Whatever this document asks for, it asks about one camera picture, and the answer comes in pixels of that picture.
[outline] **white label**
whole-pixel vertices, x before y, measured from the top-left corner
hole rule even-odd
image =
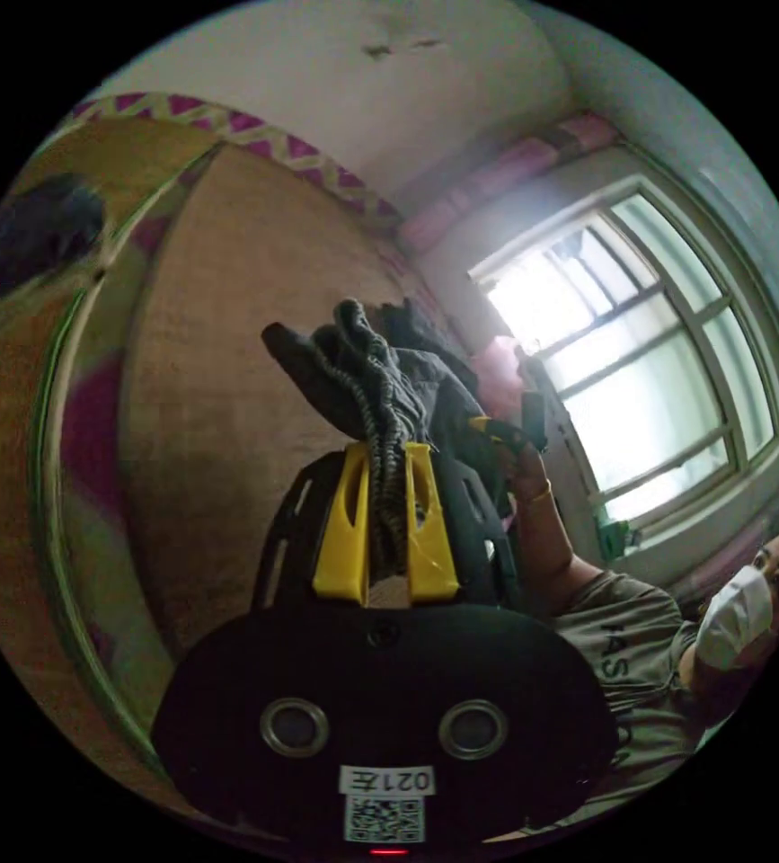
[[[422,797],[349,796],[344,840],[380,845],[424,842],[425,801]]]
[[[348,767],[341,765],[340,794],[403,799],[437,794],[433,767]]]

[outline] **camera lens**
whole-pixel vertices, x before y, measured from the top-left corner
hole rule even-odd
[[[475,761],[493,755],[503,745],[508,730],[506,717],[491,702],[465,701],[443,716],[439,739],[449,755]]]
[[[261,736],[278,755],[308,758],[326,745],[329,722],[326,714],[310,701],[280,698],[263,711]]]

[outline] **window frame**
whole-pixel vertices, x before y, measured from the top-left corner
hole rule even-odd
[[[632,152],[632,155],[638,157],[639,154]],[[721,227],[703,211],[703,208],[698,208],[697,202],[691,200],[684,189],[676,186],[677,197],[682,198],[682,200],[679,204],[673,201],[675,189],[667,188],[670,182],[672,181],[669,181],[667,176],[664,174],[659,175],[658,171],[654,180],[645,173],[635,173],[621,181],[614,182],[600,190],[598,194],[591,196],[590,200],[585,201],[582,209],[569,208],[571,212],[567,213],[567,210],[564,209],[562,213],[558,212],[554,214],[553,217],[547,220],[545,226],[539,226],[538,228],[534,228],[533,231],[526,232],[522,237],[518,238],[517,242],[500,249],[491,259],[483,262],[475,271],[470,272],[471,278],[487,294],[500,280],[501,274],[512,266],[512,263],[517,260],[520,254],[544,252],[552,248],[564,237],[570,236],[579,229],[589,227],[589,222],[596,215],[605,218],[610,226],[622,235],[623,240],[656,270],[658,275],[657,281],[650,287],[642,289],[638,284],[638,280],[631,272],[631,268],[622,260],[619,254],[614,254],[614,260],[617,261],[628,278],[636,286],[637,294],[617,305],[613,302],[609,291],[601,285],[599,279],[596,279],[598,286],[612,302],[611,310],[604,315],[597,316],[590,325],[582,328],[577,333],[566,336],[557,343],[549,345],[541,351],[537,351],[535,355],[539,360],[546,359],[548,356],[555,354],[583,336],[594,332],[603,324],[616,320],[632,307],[641,304],[657,293],[664,294],[677,312],[680,322],[678,326],[673,327],[666,334],[657,336],[650,343],[644,345],[642,349],[632,351],[627,357],[612,363],[606,369],[584,378],[584,380],[577,382],[562,392],[558,393],[555,390],[550,377],[544,370],[544,366],[541,367],[541,375],[538,376],[541,377],[541,380],[537,381],[537,385],[544,392],[545,397],[551,400],[554,408],[557,408],[558,415],[561,416],[561,425],[565,425],[569,430],[569,434],[572,437],[569,449],[572,456],[578,462],[582,481],[588,493],[588,503],[596,512],[601,512],[608,500],[626,494],[626,492],[649,482],[656,476],[660,476],[674,467],[678,467],[679,464],[684,463],[692,455],[710,446],[715,440],[723,440],[728,453],[729,462],[727,465],[713,471],[712,474],[700,483],[693,485],[670,501],[646,511],[629,521],[633,530],[645,530],[652,533],[667,530],[675,521],[690,518],[705,507],[708,507],[711,503],[720,500],[735,487],[735,484],[745,481],[759,467],[767,464],[779,454],[779,386],[771,373],[771,369],[779,370],[779,355],[775,356],[776,353],[779,354],[779,351],[776,350],[779,348],[779,339],[770,343],[764,337],[762,332],[764,327],[758,321],[759,317],[765,318],[767,326],[771,325],[773,328],[776,328],[777,316],[774,310],[769,308],[768,305],[766,308],[763,308],[763,314],[761,316],[758,315],[757,306],[763,305],[763,289],[759,280],[745,266],[745,263],[737,255],[733,254],[736,250],[728,249],[728,241]],[[679,290],[665,268],[659,263],[657,256],[611,211],[611,208],[616,204],[631,198],[634,194],[641,194],[668,221],[688,244],[689,248],[697,255],[701,264],[710,273],[719,288],[721,296],[699,312],[695,312],[691,308],[688,299]],[[686,216],[686,209],[695,208],[697,208],[696,212]],[[591,231],[603,243],[605,248],[610,248],[610,244],[605,237],[598,236],[595,229],[591,229]],[[757,300],[759,301],[756,300],[754,304],[747,301],[747,292],[740,289],[741,282],[751,285],[751,292],[758,294]],[[748,459],[744,435],[739,433],[739,417],[730,385],[725,377],[721,361],[716,356],[713,346],[704,332],[704,325],[727,308],[731,309],[739,327],[743,334],[745,334],[751,356],[757,366],[757,371],[765,390],[766,403],[773,425],[772,439],[751,460]],[[564,406],[564,400],[574,392],[580,392],[591,386],[597,379],[605,378],[621,366],[638,359],[638,357],[654,349],[658,344],[673,337],[678,332],[686,333],[694,349],[697,351],[705,373],[712,384],[714,397],[720,407],[722,423],[692,447],[684,449],[675,457],[668,459],[656,468],[633,477],[631,480],[612,489],[602,491],[598,488],[586,451],[580,441],[580,436],[572,426],[571,418]]]

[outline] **bracelet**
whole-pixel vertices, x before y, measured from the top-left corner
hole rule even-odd
[[[551,480],[547,480],[547,487],[543,492],[537,494],[536,497],[521,497],[518,498],[519,503],[523,503],[525,506],[529,506],[532,503],[538,503],[546,498],[551,493]]]

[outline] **face mask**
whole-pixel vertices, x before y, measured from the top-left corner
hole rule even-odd
[[[743,566],[710,601],[695,655],[705,665],[729,671],[746,647],[771,636],[772,625],[773,597],[766,578],[754,566]]]

